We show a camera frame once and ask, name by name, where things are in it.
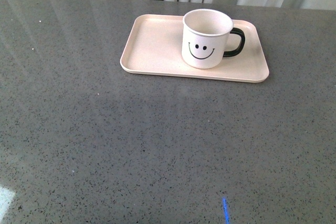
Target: rectangular tray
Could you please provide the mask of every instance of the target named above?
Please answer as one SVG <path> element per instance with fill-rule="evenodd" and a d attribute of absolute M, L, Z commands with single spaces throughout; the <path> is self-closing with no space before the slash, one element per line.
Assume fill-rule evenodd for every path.
<path fill-rule="evenodd" d="M 142 15 L 130 32 L 120 59 L 122 68 L 130 73 L 214 79 L 239 82 L 262 82 L 269 70 L 256 27 L 244 20 L 234 26 L 244 31 L 246 41 L 242 52 L 223 58 L 210 69 L 197 69 L 184 62 L 182 50 L 183 16 Z M 233 50 L 240 37 L 230 35 L 226 50 Z"/>

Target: tray rim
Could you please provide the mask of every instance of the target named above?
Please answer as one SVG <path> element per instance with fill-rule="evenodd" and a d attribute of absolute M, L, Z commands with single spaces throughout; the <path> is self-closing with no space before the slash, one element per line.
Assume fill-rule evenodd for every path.
<path fill-rule="evenodd" d="M 184 77 L 184 78 L 197 78 L 197 79 L 208 79 L 208 80 L 222 80 L 222 81 L 235 81 L 235 82 L 247 82 L 247 83 L 259 83 L 259 82 L 263 82 L 265 81 L 268 76 L 269 76 L 269 68 L 268 68 L 268 65 L 267 65 L 267 61 L 266 61 L 266 58 L 265 58 L 265 54 L 264 54 L 264 51 L 262 49 L 262 46 L 261 46 L 261 43 L 260 43 L 260 39 L 259 39 L 259 35 L 258 35 L 258 32 L 257 32 L 257 28 L 254 24 L 246 21 L 246 20 L 240 20 L 240 19 L 233 19 L 233 22 L 234 24 L 241 24 L 241 25 L 244 25 L 248 28 L 248 29 L 251 29 L 253 30 L 254 33 L 257 34 L 258 36 L 258 39 L 257 41 L 259 42 L 259 45 L 260 45 L 260 49 L 261 49 L 261 53 L 262 53 L 262 56 L 265 60 L 265 64 L 266 64 L 266 67 L 267 67 L 267 71 L 265 72 L 265 74 L 263 75 L 262 78 L 260 79 L 249 79 L 249 78 L 244 78 L 244 79 L 236 79 L 236 78 L 232 78 L 232 77 L 218 77 L 218 76 L 197 76 L 197 75 L 194 75 L 194 74 L 178 74 L 178 73 L 160 73 L 158 71 L 144 71 L 144 70 L 133 70 L 133 69 L 130 69 L 128 67 L 126 67 L 124 64 L 123 64 L 123 59 L 125 58 L 125 53 L 126 51 L 129 49 L 129 44 L 132 43 L 132 39 L 134 37 L 136 37 L 136 34 L 135 34 L 135 30 L 137 30 L 137 23 L 143 21 L 143 20 L 146 20 L 146 19 L 169 19 L 169 20 L 176 20 L 176 21 L 181 21 L 182 22 L 182 18 L 183 16 L 179 16 L 179 15 L 161 15 L 161 14 L 143 14 L 143 15 L 140 15 L 138 16 L 135 20 L 134 20 L 134 23 L 133 23 L 133 26 L 132 26 L 132 29 L 130 31 L 130 34 L 128 36 L 128 39 L 127 39 L 127 42 L 125 44 L 125 47 L 124 47 L 124 50 L 123 50 L 123 53 L 121 55 L 121 58 L 120 58 L 120 65 L 121 67 L 126 71 L 126 72 L 129 72 L 129 73 L 132 73 L 132 74 L 145 74 L 145 75 L 154 75 L 154 76 L 169 76 L 169 77 Z M 198 69 L 200 71 L 207 71 L 208 69 Z"/>

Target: smiley face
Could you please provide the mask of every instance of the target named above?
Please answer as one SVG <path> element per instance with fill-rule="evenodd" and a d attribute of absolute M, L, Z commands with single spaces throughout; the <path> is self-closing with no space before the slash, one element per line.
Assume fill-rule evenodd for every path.
<path fill-rule="evenodd" d="M 205 60 L 205 59 L 209 58 L 213 54 L 213 52 L 215 51 L 215 48 L 213 48 L 212 51 L 209 54 L 210 50 L 211 49 L 208 49 L 207 46 L 203 46 L 203 48 L 201 48 L 199 46 L 199 44 L 196 44 L 195 49 L 193 47 L 194 53 L 192 53 L 191 48 L 190 48 L 190 42 L 189 42 L 189 51 L 190 51 L 191 55 L 198 60 Z"/>

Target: mug handle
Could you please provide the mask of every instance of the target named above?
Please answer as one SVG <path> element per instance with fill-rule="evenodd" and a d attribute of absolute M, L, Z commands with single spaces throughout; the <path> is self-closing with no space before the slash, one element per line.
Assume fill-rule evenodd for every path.
<path fill-rule="evenodd" d="M 224 52 L 223 57 L 232 57 L 240 54 L 245 44 L 245 34 L 241 29 L 234 27 L 232 28 L 230 34 L 239 35 L 241 37 L 241 41 L 239 46 L 235 50 Z"/>

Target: smiley mouth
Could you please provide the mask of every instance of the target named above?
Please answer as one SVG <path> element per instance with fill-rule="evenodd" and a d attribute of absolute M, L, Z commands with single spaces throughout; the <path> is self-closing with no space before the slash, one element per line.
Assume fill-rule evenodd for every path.
<path fill-rule="evenodd" d="M 207 57 L 205 57 L 205 58 L 199 58 L 199 57 L 196 57 L 196 56 L 193 55 L 193 53 L 192 53 L 191 50 L 190 50 L 190 42 L 189 42 L 189 52 L 191 53 L 191 55 L 192 55 L 194 58 L 196 58 L 196 59 L 198 59 L 198 60 L 205 60 L 205 59 L 209 58 L 209 57 L 213 54 L 214 51 L 215 51 L 215 48 L 213 48 L 211 54 L 209 54 L 209 55 L 208 55 Z"/>

